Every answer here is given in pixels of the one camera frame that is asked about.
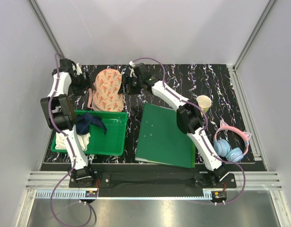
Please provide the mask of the pink mesh laundry bag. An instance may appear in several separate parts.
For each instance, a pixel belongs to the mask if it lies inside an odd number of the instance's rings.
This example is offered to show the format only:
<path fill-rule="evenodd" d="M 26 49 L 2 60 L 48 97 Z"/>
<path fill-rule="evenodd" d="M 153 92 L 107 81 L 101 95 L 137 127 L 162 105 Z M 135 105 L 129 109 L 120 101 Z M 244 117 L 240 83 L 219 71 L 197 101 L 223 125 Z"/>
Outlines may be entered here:
<path fill-rule="evenodd" d="M 114 69 L 105 69 L 96 76 L 95 91 L 88 89 L 88 108 L 94 111 L 122 112 L 123 95 L 118 94 L 121 88 L 122 75 Z"/>

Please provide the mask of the green plastic bin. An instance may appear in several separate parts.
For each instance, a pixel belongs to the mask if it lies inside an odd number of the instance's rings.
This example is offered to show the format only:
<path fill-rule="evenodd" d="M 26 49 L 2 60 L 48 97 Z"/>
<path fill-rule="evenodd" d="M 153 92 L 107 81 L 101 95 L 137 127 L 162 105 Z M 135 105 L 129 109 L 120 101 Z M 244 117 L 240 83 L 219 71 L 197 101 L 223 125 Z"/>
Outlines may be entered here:
<path fill-rule="evenodd" d="M 85 155 L 120 156 L 124 150 L 127 113 L 76 110 L 76 125 L 80 146 Z M 90 117 L 100 118 L 107 129 L 90 123 Z"/>

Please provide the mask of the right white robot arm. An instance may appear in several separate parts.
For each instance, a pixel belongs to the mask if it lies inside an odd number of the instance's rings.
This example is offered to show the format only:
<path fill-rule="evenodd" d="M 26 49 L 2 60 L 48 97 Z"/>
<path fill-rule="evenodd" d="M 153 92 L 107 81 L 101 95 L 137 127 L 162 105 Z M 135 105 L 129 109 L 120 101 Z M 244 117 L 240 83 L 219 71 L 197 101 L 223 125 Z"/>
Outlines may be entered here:
<path fill-rule="evenodd" d="M 139 94 L 141 89 L 145 89 L 164 100 L 176 111 L 177 127 L 191 139 L 202 156 L 209 172 L 210 185 L 217 188 L 224 184 L 229 171 L 223 165 L 222 159 L 216 154 L 205 133 L 208 120 L 197 102 L 178 94 L 158 77 L 138 76 L 134 78 L 122 75 L 119 94 Z"/>

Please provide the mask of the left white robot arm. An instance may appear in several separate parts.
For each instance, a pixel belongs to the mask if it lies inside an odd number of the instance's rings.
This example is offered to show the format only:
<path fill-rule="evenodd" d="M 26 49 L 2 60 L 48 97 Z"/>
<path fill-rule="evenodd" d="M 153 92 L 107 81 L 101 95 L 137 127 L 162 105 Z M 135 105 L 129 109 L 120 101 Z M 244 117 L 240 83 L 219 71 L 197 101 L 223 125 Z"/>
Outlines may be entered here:
<path fill-rule="evenodd" d="M 96 176 L 88 158 L 82 150 L 77 135 L 77 116 L 73 104 L 68 98 L 69 90 L 76 95 L 92 87 L 87 73 L 74 61 L 55 56 L 56 69 L 53 70 L 53 85 L 47 97 L 40 100 L 40 104 L 50 129 L 55 130 L 65 145 L 71 160 L 69 187 L 91 187 L 96 182 Z"/>

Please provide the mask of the navy blue garment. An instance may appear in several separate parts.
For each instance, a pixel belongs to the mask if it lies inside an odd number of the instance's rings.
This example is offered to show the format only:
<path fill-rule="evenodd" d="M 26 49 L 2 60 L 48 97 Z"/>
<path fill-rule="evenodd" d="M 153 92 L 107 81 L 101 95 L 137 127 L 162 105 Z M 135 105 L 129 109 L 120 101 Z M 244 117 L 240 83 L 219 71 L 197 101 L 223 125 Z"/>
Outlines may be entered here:
<path fill-rule="evenodd" d="M 104 125 L 102 118 L 99 116 L 91 115 L 86 112 L 82 115 L 77 115 L 76 131 L 79 135 L 85 135 L 90 132 L 90 126 L 96 126 L 103 130 L 103 133 L 107 133 L 107 128 Z"/>

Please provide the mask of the yellow paper cup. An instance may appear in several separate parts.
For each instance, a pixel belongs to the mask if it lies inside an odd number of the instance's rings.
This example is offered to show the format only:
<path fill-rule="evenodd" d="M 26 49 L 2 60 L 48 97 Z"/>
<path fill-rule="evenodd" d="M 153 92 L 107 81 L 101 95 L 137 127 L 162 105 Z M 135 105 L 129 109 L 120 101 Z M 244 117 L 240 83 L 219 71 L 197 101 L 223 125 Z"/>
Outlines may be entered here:
<path fill-rule="evenodd" d="M 212 105 L 212 100 L 206 95 L 198 96 L 196 101 L 204 113 L 207 113 Z"/>

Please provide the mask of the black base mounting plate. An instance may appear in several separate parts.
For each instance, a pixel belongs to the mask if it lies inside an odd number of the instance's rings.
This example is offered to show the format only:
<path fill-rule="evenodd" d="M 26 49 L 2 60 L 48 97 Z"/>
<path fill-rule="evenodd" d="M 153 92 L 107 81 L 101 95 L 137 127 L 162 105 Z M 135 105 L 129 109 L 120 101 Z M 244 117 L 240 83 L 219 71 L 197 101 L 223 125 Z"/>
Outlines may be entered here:
<path fill-rule="evenodd" d="M 194 188 L 234 189 L 236 180 L 228 174 L 222 181 L 213 179 L 213 175 L 201 172 L 98 172 L 94 180 L 69 180 L 70 188 L 90 188 L 99 184 L 100 188 L 112 188 L 119 185 L 183 185 Z"/>

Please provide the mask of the blue pink cat headphones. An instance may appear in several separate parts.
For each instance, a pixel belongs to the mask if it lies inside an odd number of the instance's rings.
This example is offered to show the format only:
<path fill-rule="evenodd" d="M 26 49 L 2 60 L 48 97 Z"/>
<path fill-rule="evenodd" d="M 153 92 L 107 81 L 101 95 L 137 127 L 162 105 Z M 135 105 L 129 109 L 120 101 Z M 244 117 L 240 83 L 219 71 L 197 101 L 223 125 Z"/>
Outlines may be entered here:
<path fill-rule="evenodd" d="M 221 131 L 231 131 L 237 134 L 244 142 L 245 150 L 236 147 L 232 148 L 229 142 L 225 139 L 217 139 L 217 134 Z M 243 157 L 248 153 L 249 149 L 249 140 L 251 139 L 252 134 L 249 132 L 241 131 L 240 129 L 228 125 L 223 120 L 220 121 L 220 127 L 217 129 L 216 133 L 213 137 L 213 148 L 218 156 L 226 158 L 229 162 L 239 162 L 243 159 Z"/>

